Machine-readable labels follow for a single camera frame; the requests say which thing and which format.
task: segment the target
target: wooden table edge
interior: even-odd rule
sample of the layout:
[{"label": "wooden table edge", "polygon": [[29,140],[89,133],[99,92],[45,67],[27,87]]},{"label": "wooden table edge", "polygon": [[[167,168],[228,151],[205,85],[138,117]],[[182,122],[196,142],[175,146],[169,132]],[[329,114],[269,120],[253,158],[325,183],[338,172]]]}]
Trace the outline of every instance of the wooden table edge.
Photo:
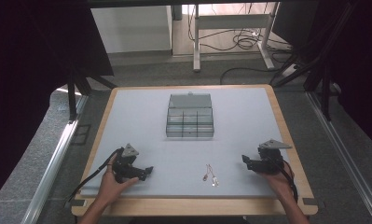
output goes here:
[{"label": "wooden table edge", "polygon": [[[232,89],[232,88],[264,88],[267,92],[272,111],[282,135],[284,143],[293,146],[287,149],[287,155],[296,175],[298,189],[298,205],[305,215],[314,215],[318,211],[316,204],[304,204],[303,199],[314,199],[308,179],[303,171],[293,139],[288,131],[274,90],[270,85],[222,85],[222,86],[166,86],[166,87],[121,87],[114,88],[110,94],[103,118],[96,134],[95,141],[87,162],[82,180],[88,177],[90,167],[101,142],[104,126],[107,122],[114,99],[118,91],[123,90],[165,90],[165,89]],[[72,206],[72,213],[81,217],[94,201],[92,197],[79,194],[76,200],[84,200],[83,206]],[[284,215],[280,202],[273,198],[225,199],[225,198],[119,198],[104,211],[104,216],[146,217],[146,216],[253,216]]]}]

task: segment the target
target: metal rail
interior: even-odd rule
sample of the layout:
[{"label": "metal rail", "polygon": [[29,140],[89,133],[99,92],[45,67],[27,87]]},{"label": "metal rail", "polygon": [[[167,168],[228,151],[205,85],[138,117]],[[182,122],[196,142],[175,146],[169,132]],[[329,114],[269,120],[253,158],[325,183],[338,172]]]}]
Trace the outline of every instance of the metal rail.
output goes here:
[{"label": "metal rail", "polygon": [[307,92],[307,96],[313,106],[314,111],[317,114],[317,117],[319,118],[319,121],[323,124],[324,130],[327,132],[328,137],[330,138],[335,150],[339,155],[339,158],[341,159],[346,171],[348,172],[351,181],[357,188],[361,198],[365,203],[366,208],[372,216],[372,188],[363,178],[363,175],[357,168],[357,165],[354,163],[351,154],[349,153],[348,149],[346,149],[333,124],[325,119],[325,116],[320,110],[320,102],[317,99],[316,94]]},{"label": "metal rail", "polygon": [[38,220],[43,206],[46,202],[49,192],[51,191],[52,184],[54,183],[55,177],[61,168],[63,158],[66,154],[67,148],[70,144],[72,136],[76,130],[78,120],[84,105],[88,100],[88,96],[81,96],[81,99],[77,103],[77,116],[74,122],[68,123],[62,133],[61,139],[55,148],[54,154],[48,164],[46,172],[41,178],[40,184],[34,194],[31,203],[22,219],[22,224],[33,224]]}]

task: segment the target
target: white wall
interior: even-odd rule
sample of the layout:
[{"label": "white wall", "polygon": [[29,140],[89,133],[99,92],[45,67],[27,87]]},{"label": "white wall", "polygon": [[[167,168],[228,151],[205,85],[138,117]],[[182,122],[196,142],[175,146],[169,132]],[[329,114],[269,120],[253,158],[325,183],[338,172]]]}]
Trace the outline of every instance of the white wall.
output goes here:
[{"label": "white wall", "polygon": [[93,8],[107,53],[172,48],[171,7]]}]

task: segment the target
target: metal frame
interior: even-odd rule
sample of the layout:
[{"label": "metal frame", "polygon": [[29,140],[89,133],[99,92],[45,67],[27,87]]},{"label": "metal frame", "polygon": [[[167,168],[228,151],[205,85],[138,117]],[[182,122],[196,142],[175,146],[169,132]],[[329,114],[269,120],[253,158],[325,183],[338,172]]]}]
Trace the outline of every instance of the metal frame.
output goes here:
[{"label": "metal frame", "polygon": [[78,120],[87,100],[88,96],[81,96],[81,99],[78,101],[76,107],[76,118],[73,122],[69,122],[65,126],[61,139],[57,147],[55,148],[54,154],[51,157],[46,172],[43,174],[43,177],[41,178],[40,184],[37,187],[34,197],[31,200],[31,203],[29,204],[29,207],[22,219],[22,224],[36,223],[36,221],[38,220],[44,203],[47,200],[49,192],[51,191],[52,184],[54,183],[57,173],[61,168],[63,158],[66,154],[72,136],[76,130]]},{"label": "metal frame", "polygon": [[342,140],[340,139],[334,125],[328,121],[322,111],[320,110],[319,99],[314,92],[307,92],[307,96],[312,104],[312,107],[317,114],[319,121],[322,123],[324,130],[328,134],[335,150],[337,151],[339,158],[341,159],[343,166],[348,172],[351,181],[354,186],[357,188],[361,198],[363,199],[366,208],[368,209],[370,215],[372,216],[372,188],[363,178],[360,170],[357,168],[357,165],[354,163],[354,160],[351,157],[351,154],[346,149]]},{"label": "metal frame", "polygon": [[200,30],[209,29],[241,29],[246,27],[265,28],[265,33],[262,41],[258,41],[257,45],[264,59],[268,70],[275,69],[275,66],[268,54],[267,42],[269,34],[273,26],[273,21],[278,9],[278,2],[269,14],[254,14],[254,15],[224,15],[224,16],[201,16],[199,5],[195,5],[195,40],[194,40],[194,72],[200,71]]}]

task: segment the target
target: human arm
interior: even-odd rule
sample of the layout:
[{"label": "human arm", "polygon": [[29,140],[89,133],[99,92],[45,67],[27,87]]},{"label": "human arm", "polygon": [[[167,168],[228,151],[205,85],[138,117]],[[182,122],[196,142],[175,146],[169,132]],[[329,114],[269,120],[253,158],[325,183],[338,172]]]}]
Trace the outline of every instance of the human arm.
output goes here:
[{"label": "human arm", "polygon": [[[294,176],[287,163],[284,164],[284,171],[287,174]],[[276,175],[261,175],[268,180],[270,187],[277,195],[278,200],[281,202],[284,208],[289,223],[309,224],[310,222],[302,213],[302,210],[299,208],[296,200],[294,200],[293,191],[291,190],[288,180],[284,177],[284,175],[282,173],[278,173]]]},{"label": "human arm", "polygon": [[95,201],[87,209],[84,216],[79,221],[80,224],[98,223],[104,209],[111,203],[115,202],[119,195],[126,188],[135,184],[139,178],[135,177],[119,184],[113,174],[112,164],[115,160],[114,156],[107,165],[106,172],[102,177],[101,186]]}]

